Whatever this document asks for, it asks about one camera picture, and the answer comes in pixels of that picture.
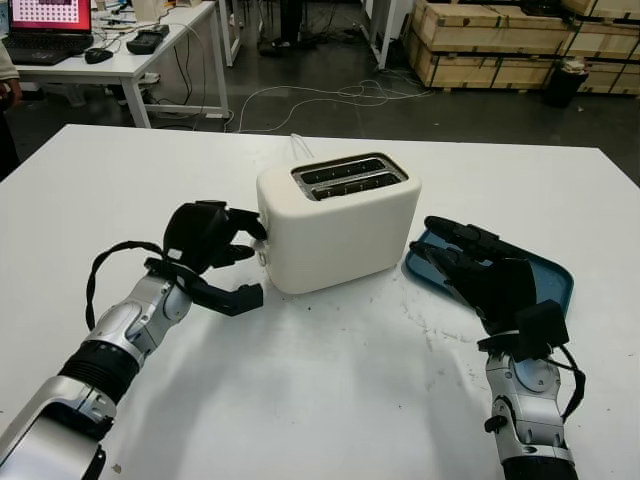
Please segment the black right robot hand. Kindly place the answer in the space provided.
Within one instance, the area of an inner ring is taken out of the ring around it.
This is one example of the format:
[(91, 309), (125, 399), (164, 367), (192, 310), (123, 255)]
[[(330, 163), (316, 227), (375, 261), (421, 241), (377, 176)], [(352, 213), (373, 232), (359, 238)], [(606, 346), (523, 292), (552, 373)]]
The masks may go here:
[(516, 314), (537, 303), (533, 270), (523, 251), (472, 224), (428, 216), (424, 225), (448, 246), (413, 241), (410, 251), (435, 267), (489, 335), (514, 330)]

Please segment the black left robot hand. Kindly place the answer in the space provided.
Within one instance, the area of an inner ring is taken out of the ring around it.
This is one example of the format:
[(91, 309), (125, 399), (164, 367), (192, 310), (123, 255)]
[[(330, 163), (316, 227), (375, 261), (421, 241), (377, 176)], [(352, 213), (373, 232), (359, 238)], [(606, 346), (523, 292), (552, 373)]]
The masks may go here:
[(224, 201), (185, 203), (169, 220), (163, 253), (197, 274), (231, 266), (254, 255), (252, 247), (232, 243), (238, 232), (246, 232), (257, 241), (267, 239), (256, 212), (229, 208)]

